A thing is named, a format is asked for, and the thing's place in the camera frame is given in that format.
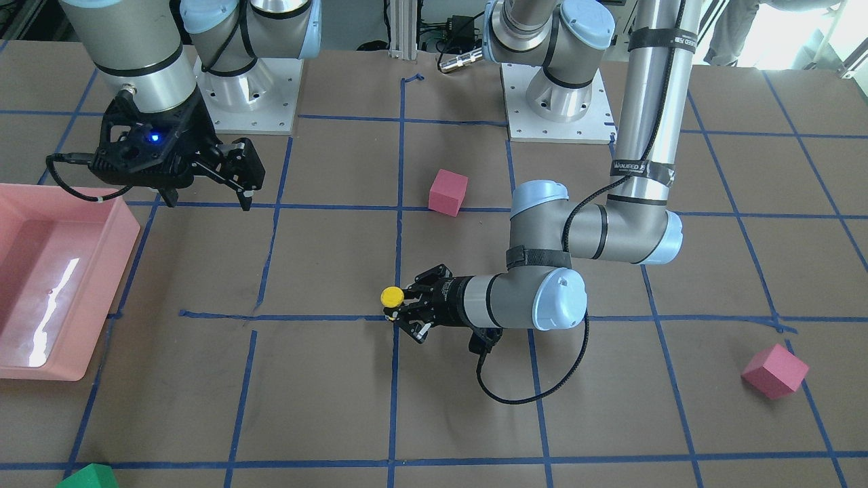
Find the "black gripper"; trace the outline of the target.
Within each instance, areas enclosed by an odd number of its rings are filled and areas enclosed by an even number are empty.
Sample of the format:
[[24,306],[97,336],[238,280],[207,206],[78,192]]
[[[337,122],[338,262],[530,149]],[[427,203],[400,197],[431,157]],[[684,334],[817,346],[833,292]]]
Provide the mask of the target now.
[[444,264],[416,275],[404,290],[406,299],[419,299],[422,306],[400,306],[393,309],[393,323],[418,344],[425,342],[432,327],[464,327],[464,276],[453,277]]
[[266,171],[248,137],[220,144],[197,87],[177,107],[142,113],[124,87],[106,108],[100,139],[89,170],[103,182],[148,186],[174,208],[178,191],[207,176],[235,191],[242,210],[251,210]]

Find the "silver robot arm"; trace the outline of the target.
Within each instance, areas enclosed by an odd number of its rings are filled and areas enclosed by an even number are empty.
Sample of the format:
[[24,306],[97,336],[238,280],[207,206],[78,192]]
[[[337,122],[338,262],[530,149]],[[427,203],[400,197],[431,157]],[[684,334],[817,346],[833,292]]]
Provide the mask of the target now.
[[[512,196],[507,272],[454,277],[440,266],[419,275],[384,313],[421,340],[429,327],[475,331],[568,329],[586,318],[583,279],[573,258],[666,264],[682,244],[682,223],[667,210],[675,147],[696,46],[698,1],[639,2],[630,37],[627,93],[607,201],[568,198],[564,185],[530,180]],[[168,204],[196,176],[229,186],[242,209],[261,189],[264,167],[252,143],[222,143],[193,74],[167,1],[63,1],[96,68],[117,95],[100,128],[90,171],[103,182],[148,186]],[[539,67],[527,92],[536,114],[576,120],[613,18],[596,1],[493,1],[483,12],[481,56]]]
[[186,57],[167,1],[62,1],[75,33],[115,95],[92,154],[50,155],[47,172],[71,191],[60,161],[85,165],[102,182],[151,188],[168,207],[197,177],[224,185],[245,212],[266,170],[247,138],[221,142],[208,99],[229,113],[276,107],[279,87],[266,58],[315,58],[319,1],[182,1],[182,28],[199,53]]

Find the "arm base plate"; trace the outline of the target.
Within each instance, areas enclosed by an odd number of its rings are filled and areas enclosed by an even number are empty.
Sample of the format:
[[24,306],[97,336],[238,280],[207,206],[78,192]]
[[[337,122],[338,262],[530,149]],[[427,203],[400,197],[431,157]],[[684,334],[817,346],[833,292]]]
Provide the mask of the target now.
[[512,141],[608,144],[617,138],[601,72],[579,89],[554,84],[538,66],[502,64],[501,73]]
[[195,72],[214,129],[230,135],[291,135],[304,61],[261,58],[236,77]]

